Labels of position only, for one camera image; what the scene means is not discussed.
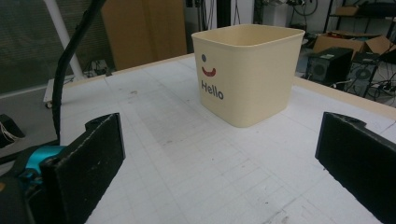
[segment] white table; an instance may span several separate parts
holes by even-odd
[[[120,112],[126,159],[87,223],[379,223],[314,157],[324,111],[396,142],[396,109],[299,78],[285,110],[235,128],[200,104],[192,55],[66,87],[61,136]]]

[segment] cardboard box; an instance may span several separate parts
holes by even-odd
[[[390,41],[383,35],[355,34],[343,31],[333,31],[319,35],[313,51],[319,53],[331,47],[353,49],[356,52],[373,52],[383,54],[389,50]]]
[[[338,7],[335,10],[335,15],[336,16],[354,16],[358,13],[359,8],[358,7]]]

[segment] smiley face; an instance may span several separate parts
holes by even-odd
[[[206,56],[202,54],[202,61],[205,63],[206,62]],[[216,68],[212,68],[212,71],[206,71],[206,69],[202,66],[202,71],[204,72],[205,76],[207,77],[213,77],[216,74]]]

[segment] cream plastic bin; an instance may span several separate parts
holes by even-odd
[[[256,24],[192,34],[201,104],[241,128],[283,110],[303,35]]]

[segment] wooden panel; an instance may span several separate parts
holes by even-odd
[[[187,52],[181,0],[112,0],[102,16],[118,70]]]

